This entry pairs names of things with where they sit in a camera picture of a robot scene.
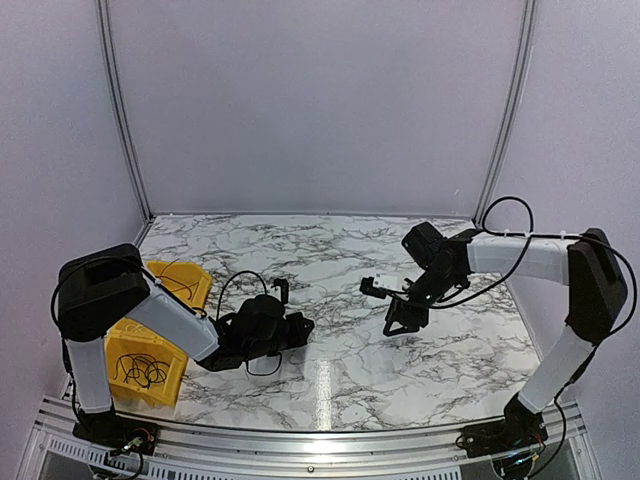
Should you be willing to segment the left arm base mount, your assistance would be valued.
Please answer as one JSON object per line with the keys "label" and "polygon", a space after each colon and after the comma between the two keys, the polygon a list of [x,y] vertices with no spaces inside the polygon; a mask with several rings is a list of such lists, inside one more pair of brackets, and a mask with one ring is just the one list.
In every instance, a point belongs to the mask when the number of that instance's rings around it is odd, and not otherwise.
{"label": "left arm base mount", "polygon": [[77,420],[72,433],[89,443],[85,458],[95,477],[136,479],[148,470],[145,461],[154,454],[159,426],[105,413]]}

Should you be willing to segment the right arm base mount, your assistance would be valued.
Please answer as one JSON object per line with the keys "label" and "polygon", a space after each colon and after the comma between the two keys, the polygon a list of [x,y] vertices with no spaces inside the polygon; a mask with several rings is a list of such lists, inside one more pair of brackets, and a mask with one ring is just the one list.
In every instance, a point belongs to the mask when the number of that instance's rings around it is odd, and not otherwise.
{"label": "right arm base mount", "polygon": [[489,456],[499,479],[528,479],[546,450],[547,439],[544,423],[522,430],[497,420],[463,427],[455,445],[469,459]]}

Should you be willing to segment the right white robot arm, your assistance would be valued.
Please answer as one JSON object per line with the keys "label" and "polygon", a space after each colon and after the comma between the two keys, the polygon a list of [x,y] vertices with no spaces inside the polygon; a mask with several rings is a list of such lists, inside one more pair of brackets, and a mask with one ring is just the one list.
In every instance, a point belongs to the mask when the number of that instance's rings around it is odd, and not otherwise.
{"label": "right white robot arm", "polygon": [[598,228],[580,233],[468,228],[446,236],[423,222],[401,245],[417,275],[376,273],[371,281],[377,297],[389,302],[384,336],[418,333],[435,313],[478,306],[504,287],[539,360],[500,419],[477,422],[477,431],[464,437],[467,445],[498,441],[515,448],[537,437],[544,410],[568,394],[598,348],[635,315],[634,270]]}

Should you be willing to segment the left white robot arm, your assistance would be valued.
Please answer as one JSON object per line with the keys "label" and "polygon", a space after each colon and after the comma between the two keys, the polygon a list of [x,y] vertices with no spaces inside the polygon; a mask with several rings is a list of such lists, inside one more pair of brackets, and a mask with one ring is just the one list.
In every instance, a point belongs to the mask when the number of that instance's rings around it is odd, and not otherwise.
{"label": "left white robot arm", "polygon": [[67,351],[86,426],[106,445],[125,438],[126,423],[111,410],[105,338],[132,320],[182,350],[200,368],[235,370],[255,359],[307,345],[315,327],[289,313],[269,293],[244,301],[219,319],[198,312],[147,270],[139,250],[124,243],[65,263],[51,296],[51,315]]}

